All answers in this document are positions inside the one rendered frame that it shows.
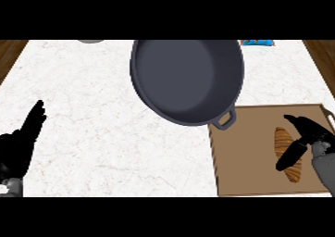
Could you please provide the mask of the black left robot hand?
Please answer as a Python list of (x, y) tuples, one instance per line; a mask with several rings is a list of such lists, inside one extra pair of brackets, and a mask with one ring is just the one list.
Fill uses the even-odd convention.
[(0, 135), (0, 184), (10, 178), (22, 179), (28, 173), (34, 145), (47, 119), (44, 102), (37, 101), (22, 127)]

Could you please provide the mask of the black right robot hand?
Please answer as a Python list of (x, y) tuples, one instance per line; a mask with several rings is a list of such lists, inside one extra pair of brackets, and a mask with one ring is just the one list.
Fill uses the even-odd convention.
[(276, 169), (279, 171), (292, 167), (302, 157), (307, 146), (314, 145), (317, 142), (329, 143), (329, 147), (324, 150), (326, 154), (335, 153), (335, 134), (310, 118), (293, 117), (285, 115), (285, 119), (292, 123), (296, 131), (301, 134), (301, 138), (292, 142), (276, 163)]

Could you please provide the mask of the golden brown croissant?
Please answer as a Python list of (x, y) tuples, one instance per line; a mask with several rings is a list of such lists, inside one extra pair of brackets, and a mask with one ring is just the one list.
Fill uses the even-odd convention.
[[(293, 140), (286, 129), (283, 127), (277, 127), (274, 131), (274, 154), (277, 157), (282, 157), (292, 142)], [(302, 159), (298, 159), (295, 165), (285, 169), (285, 174), (290, 182), (299, 182), (302, 175)]]

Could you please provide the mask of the brown wooden tray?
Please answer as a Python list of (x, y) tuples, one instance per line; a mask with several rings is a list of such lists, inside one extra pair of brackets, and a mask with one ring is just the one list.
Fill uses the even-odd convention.
[(287, 180), (276, 169), (274, 131), (285, 128), (290, 137), (301, 135), (285, 119), (286, 115), (307, 117), (335, 134), (335, 117), (320, 104), (286, 106), (239, 106), (236, 122), (223, 131), (209, 128), (217, 193), (221, 196), (323, 193), (323, 186), (311, 166), (311, 153), (302, 156), (302, 175)]

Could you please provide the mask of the dark grey pot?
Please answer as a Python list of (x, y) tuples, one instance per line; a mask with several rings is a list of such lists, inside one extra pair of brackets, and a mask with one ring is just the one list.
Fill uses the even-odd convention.
[(234, 124), (245, 77), (236, 40), (136, 40), (130, 75), (141, 102), (164, 119), (223, 131)]

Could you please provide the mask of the blue packet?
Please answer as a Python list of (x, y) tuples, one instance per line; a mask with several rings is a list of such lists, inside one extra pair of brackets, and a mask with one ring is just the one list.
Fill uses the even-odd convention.
[(276, 46), (273, 40), (240, 40), (240, 45), (245, 46)]

